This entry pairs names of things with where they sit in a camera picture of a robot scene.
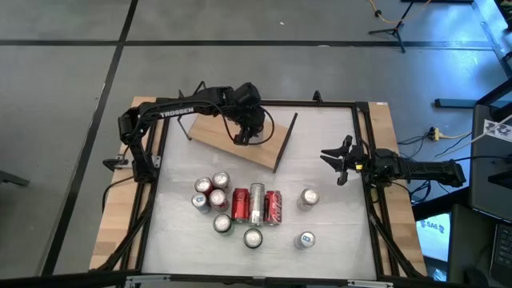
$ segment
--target yellow cable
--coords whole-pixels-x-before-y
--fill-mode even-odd
[[[374,12],[377,12],[377,7],[374,3],[374,0],[368,0],[370,1],[370,4],[372,5],[372,7],[374,8]],[[396,20],[396,21],[390,21],[390,20],[386,20],[384,19],[384,17],[382,15],[378,15],[380,17],[381,20],[383,20],[384,22],[388,23],[388,24],[398,24],[400,23],[400,21],[404,22],[406,19],[410,19],[410,18],[413,18],[414,16],[417,16],[419,11],[421,11],[423,8],[425,8],[425,6],[427,6],[430,2],[432,2],[432,0],[428,0],[427,2],[425,2],[425,4],[423,4],[421,7],[419,7],[418,10],[416,10],[416,12],[414,12],[413,14],[409,14],[409,16],[405,17],[404,19],[401,19],[401,20]]]

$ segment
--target soda can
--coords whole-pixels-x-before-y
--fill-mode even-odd
[[[261,183],[250,184],[249,223],[260,226],[263,224],[265,213],[265,185]]]
[[[297,207],[300,210],[308,211],[318,203],[318,200],[320,200],[320,196],[317,191],[305,188],[297,200]]]
[[[230,206],[226,194],[222,190],[214,190],[210,194],[210,204],[217,212],[224,212]]]
[[[210,196],[210,193],[214,190],[214,184],[208,177],[199,178],[195,184],[194,188],[197,192],[203,193],[207,197]]]
[[[249,220],[249,191],[245,188],[235,188],[231,204],[231,218],[238,223]]]
[[[243,242],[247,247],[256,249],[263,243],[263,235],[258,229],[249,229],[243,235]]]
[[[219,214],[214,218],[214,229],[217,233],[222,234],[222,236],[231,235],[234,231],[233,226],[230,216],[226,214]]]
[[[232,187],[230,175],[225,171],[215,173],[212,177],[212,183],[214,184],[215,189],[220,189],[226,194],[231,192]]]
[[[265,217],[267,225],[277,225],[282,220],[282,196],[280,191],[267,191],[265,194]]]
[[[197,193],[192,196],[192,205],[199,210],[199,212],[206,214],[210,212],[211,207],[208,203],[208,198],[203,193]]]
[[[295,236],[295,246],[299,249],[307,249],[313,247],[316,237],[313,233],[306,231]]]

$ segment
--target wooden board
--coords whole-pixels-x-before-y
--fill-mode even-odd
[[[141,102],[153,102],[155,98],[136,97],[132,106],[136,106]],[[387,148],[398,152],[398,145],[394,133],[393,123],[391,121],[390,109],[387,103],[370,102],[371,123],[374,129],[374,138],[377,147]],[[361,130],[366,131],[364,127],[364,119],[360,116]],[[153,152],[160,142],[161,123],[155,137]],[[112,178],[112,182],[131,176],[131,170],[116,170]],[[96,245],[90,261],[90,268],[95,268],[104,263],[108,256],[115,250],[122,238],[125,236],[130,221],[130,213],[134,203],[135,190],[137,184],[128,181],[119,186],[115,186],[110,190],[106,202],[105,212],[99,227]],[[416,232],[416,222],[412,213],[409,195],[400,186],[393,185],[385,189],[388,211],[391,221],[391,229],[393,238],[404,255],[411,261],[416,270],[426,275],[425,263],[423,261],[422,251],[419,245],[418,234]],[[138,238],[135,240],[134,247],[130,257],[129,268],[134,267],[134,258],[137,256]],[[382,262],[385,274],[390,274],[389,259],[384,242],[380,241],[382,252]]]
[[[370,102],[369,105],[376,147],[386,148],[398,153],[390,108],[387,103]],[[397,180],[396,182],[406,186],[405,180]],[[413,264],[414,268],[421,274],[426,275],[425,261],[423,260],[422,249],[419,245],[416,221],[412,213],[409,193],[403,187],[395,184],[385,188],[384,191],[386,193],[387,210],[390,216],[393,240],[400,247],[406,258]],[[375,204],[374,207],[378,214],[380,214],[378,205]],[[384,274],[390,275],[391,270],[387,248],[381,237],[379,237],[379,245],[382,253]],[[402,269],[400,269],[400,275],[406,276]]]
[[[228,127],[233,137],[240,131],[240,128],[231,121],[228,122]],[[192,139],[275,170],[279,163],[279,152],[286,146],[285,139],[289,128],[293,129],[293,126],[290,124],[289,127],[285,127],[275,123],[274,135],[268,142],[257,146],[237,146],[227,135],[222,117],[198,115],[189,130],[189,136]],[[265,121],[262,140],[267,139],[271,131],[272,124],[267,120]]]

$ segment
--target wire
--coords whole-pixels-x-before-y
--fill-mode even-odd
[[[398,183],[398,182],[392,182],[392,183],[393,183],[393,184],[396,184],[396,185],[398,185],[398,186],[401,186],[403,189],[407,190],[407,193],[409,193],[409,195],[410,195],[410,193],[411,193],[411,192],[410,192],[409,188],[405,187],[404,185],[402,185],[402,184],[400,184],[400,183]]]
[[[126,145],[126,148],[125,148],[124,152],[122,152],[122,160],[124,160],[126,158],[126,153],[128,152],[129,148],[130,147],[128,145]]]
[[[448,150],[454,148],[456,145],[458,145],[462,140],[464,140],[465,138],[467,138],[468,136],[470,136],[471,133],[469,133],[468,135],[460,138],[455,144],[453,144],[452,146],[446,148],[446,150],[444,150],[443,152],[439,153],[439,154],[436,154],[435,157],[437,158],[439,155],[443,155],[444,153],[446,153]]]
[[[423,142],[424,141],[425,141],[425,137],[422,139],[422,144],[420,144],[419,149],[416,151],[416,153],[412,154],[409,158],[412,158],[412,157],[418,155],[419,151],[423,148]]]
[[[460,138],[460,137],[466,138],[470,134],[471,134],[471,131],[470,132],[466,132],[466,133],[462,133],[462,134],[457,135],[457,136],[446,136],[443,133],[439,133],[439,138],[442,138],[442,139],[457,139],[457,138]]]
[[[402,141],[398,142],[397,144],[399,144],[399,145],[410,145],[410,144],[416,143],[418,141],[421,141],[427,135],[428,135],[428,133],[424,134],[423,136],[414,136],[412,138],[409,138],[409,139],[406,139],[406,140],[402,140]]]
[[[103,191],[103,200],[102,200],[102,212],[105,210],[105,204],[106,204],[106,196],[108,195],[109,193],[109,190],[110,188],[112,188],[113,186],[116,186],[117,184],[120,184],[120,183],[123,183],[124,181],[128,181],[130,179],[132,179],[134,176],[130,176],[128,178],[124,178],[122,180],[119,180],[119,181],[116,181],[110,185],[108,185],[106,188],[105,188],[105,191]]]
[[[464,144],[464,145],[460,146],[459,148],[457,148],[457,149],[455,149],[455,150],[452,150],[452,151],[450,151],[450,152],[448,152],[448,153],[446,153],[446,154],[444,154],[444,155],[441,155],[441,156],[446,156],[446,155],[448,155],[448,154],[452,154],[453,152],[455,152],[455,151],[459,151],[460,149],[462,149],[462,148],[464,148],[464,147],[466,147],[466,146],[470,145],[471,143],[475,143],[476,141],[478,141],[478,140],[479,140],[479,139],[481,139],[482,137],[486,136],[488,133],[490,133],[490,132],[492,132],[492,131],[496,130],[496,129],[501,125],[501,124],[505,123],[505,122],[506,122],[507,120],[509,120],[510,118],[512,118],[512,114],[510,114],[507,118],[503,119],[500,123],[498,123],[498,124],[494,125],[494,127],[490,128],[487,132],[482,133],[482,134],[480,134],[478,137],[476,137],[476,138],[474,138],[473,140],[471,140],[471,142],[469,142],[469,143],[467,143],[467,144]]]
[[[377,13],[378,9],[377,9],[377,7],[376,7],[376,5],[375,5],[375,3],[374,3],[374,0],[368,0],[368,1],[370,1],[371,6],[374,8],[374,12],[376,12],[376,13]],[[419,7],[419,9],[418,9],[418,10],[416,10],[416,12],[414,12],[413,14],[410,14],[409,16],[404,17],[404,18],[402,18],[402,19],[400,19],[400,20],[393,20],[393,21],[391,21],[391,20],[387,20],[387,19],[385,19],[381,14],[378,14],[378,16],[379,16],[379,17],[380,17],[380,19],[381,19],[381,20],[383,20],[385,23],[388,23],[388,24],[398,24],[398,23],[400,23],[400,22],[404,22],[406,19],[411,19],[411,18],[414,18],[414,17],[418,16],[419,12],[420,12],[423,8],[425,8],[425,6],[427,6],[430,2],[432,2],[432,0],[428,0],[427,2],[425,2],[425,4],[423,4],[421,7]]]
[[[441,189],[443,189],[447,194],[449,194],[449,193],[450,193],[450,192],[449,192],[445,187],[443,187],[443,186],[441,185],[441,183],[439,183],[439,182],[438,182],[438,185],[439,185],[439,187],[441,187]]]
[[[469,156],[464,158],[455,159],[453,161],[459,162],[467,159],[478,159],[478,158],[496,158],[496,159],[512,159],[511,156],[495,156],[495,155],[480,155],[480,156]]]

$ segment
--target tripod stand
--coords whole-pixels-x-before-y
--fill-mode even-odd
[[[407,16],[407,13],[409,13],[410,8],[413,6],[414,2],[411,2],[409,6],[407,7],[406,12],[402,15],[400,18],[400,22],[396,25],[395,28],[389,28],[389,29],[383,29],[383,30],[372,30],[369,31],[368,34],[377,34],[377,33],[386,33],[393,37],[395,37],[398,40],[398,43],[400,44],[400,48],[402,48],[402,53],[406,52],[406,48],[403,46],[402,38],[400,37],[400,32],[398,32],[398,29],[403,26],[403,19]],[[380,16],[382,12],[380,10],[375,11],[375,17]]]

